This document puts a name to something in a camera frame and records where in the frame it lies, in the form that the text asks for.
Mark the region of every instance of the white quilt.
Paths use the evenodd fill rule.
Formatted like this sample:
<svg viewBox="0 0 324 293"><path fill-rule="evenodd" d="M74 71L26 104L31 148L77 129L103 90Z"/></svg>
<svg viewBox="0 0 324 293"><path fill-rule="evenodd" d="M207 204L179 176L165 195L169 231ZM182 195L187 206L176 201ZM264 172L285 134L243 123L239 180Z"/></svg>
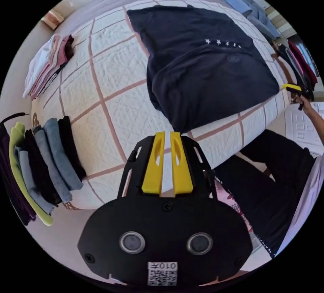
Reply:
<svg viewBox="0 0 324 293"><path fill-rule="evenodd" d="M218 3L198 0L142 0L104 13L78 28L75 55L32 102L33 121L68 115L80 161L88 175L73 191L70 208L96 209L117 197L123 166L136 143L166 131L163 191L172 188L169 133L172 127L154 109L146 86L148 52L134 33L128 9L156 4L211 9L226 13L250 37L279 86L283 80L263 35L241 14ZM257 137L289 105L285 90L265 103L189 132L214 168Z"/></svg>

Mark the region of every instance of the hand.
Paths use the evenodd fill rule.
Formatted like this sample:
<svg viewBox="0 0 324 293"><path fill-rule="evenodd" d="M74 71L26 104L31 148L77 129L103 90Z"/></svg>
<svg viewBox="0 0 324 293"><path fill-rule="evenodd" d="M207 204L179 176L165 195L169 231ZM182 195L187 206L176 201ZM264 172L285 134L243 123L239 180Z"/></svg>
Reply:
<svg viewBox="0 0 324 293"><path fill-rule="evenodd" d="M307 100L307 98L305 98L304 96L297 96L297 102L299 104L303 104L303 111L305 112L305 114L307 116L309 116L312 112L313 112L313 108L312 105L310 104L310 102Z"/></svg>

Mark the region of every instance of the folded light blue shirt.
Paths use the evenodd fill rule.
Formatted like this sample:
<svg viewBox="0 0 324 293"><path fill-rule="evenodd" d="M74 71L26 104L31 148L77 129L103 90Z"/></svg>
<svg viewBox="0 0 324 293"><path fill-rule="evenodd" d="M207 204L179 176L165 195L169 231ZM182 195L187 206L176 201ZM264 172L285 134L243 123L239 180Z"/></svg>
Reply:
<svg viewBox="0 0 324 293"><path fill-rule="evenodd" d="M30 169L28 152L25 150L19 151L19 162L21 167L21 174L24 179L27 192L35 203L47 214L51 215L54 205L47 202L40 194L37 186L35 185L33 175Z"/></svg>
<svg viewBox="0 0 324 293"><path fill-rule="evenodd" d="M63 178L61 177L52 157L51 150L49 148L46 134L43 129L33 128L34 138L39 148L40 154L44 159L45 164L48 167L48 172L53 185L60 196L63 203L67 203L72 200L72 194L66 186Z"/></svg>
<svg viewBox="0 0 324 293"><path fill-rule="evenodd" d="M62 176L67 188L70 191L81 189L83 183L73 169L67 155L65 154L57 119L49 119L43 126L48 144L52 153L57 170Z"/></svg>

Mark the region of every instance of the stack of folded clothes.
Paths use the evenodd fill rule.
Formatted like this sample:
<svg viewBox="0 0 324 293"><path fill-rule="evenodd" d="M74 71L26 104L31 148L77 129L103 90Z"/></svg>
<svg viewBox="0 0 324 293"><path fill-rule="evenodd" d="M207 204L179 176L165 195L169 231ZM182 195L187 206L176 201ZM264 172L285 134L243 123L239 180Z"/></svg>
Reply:
<svg viewBox="0 0 324 293"><path fill-rule="evenodd" d="M34 100L45 92L58 73L72 58L73 41L71 35L62 37L59 34L54 34L41 47L29 64L23 98L29 95L31 100Z"/></svg>

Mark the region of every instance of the folded gray shirt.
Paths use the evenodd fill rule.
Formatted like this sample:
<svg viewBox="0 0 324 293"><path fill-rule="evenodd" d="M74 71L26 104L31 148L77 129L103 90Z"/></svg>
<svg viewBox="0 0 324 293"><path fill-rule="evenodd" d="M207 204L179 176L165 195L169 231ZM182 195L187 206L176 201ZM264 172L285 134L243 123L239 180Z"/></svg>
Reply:
<svg viewBox="0 0 324 293"><path fill-rule="evenodd" d="M83 183L73 169L67 155L65 154L57 119L49 119L43 126L48 144L50 146L55 165L65 181L67 188L72 191L81 189Z"/></svg>
<svg viewBox="0 0 324 293"><path fill-rule="evenodd" d="M48 167L48 172L53 185L60 196L63 203L67 203L72 200L72 194L62 179L52 157L51 150L48 146L45 131L39 128L33 128L34 138L42 155L45 164Z"/></svg>

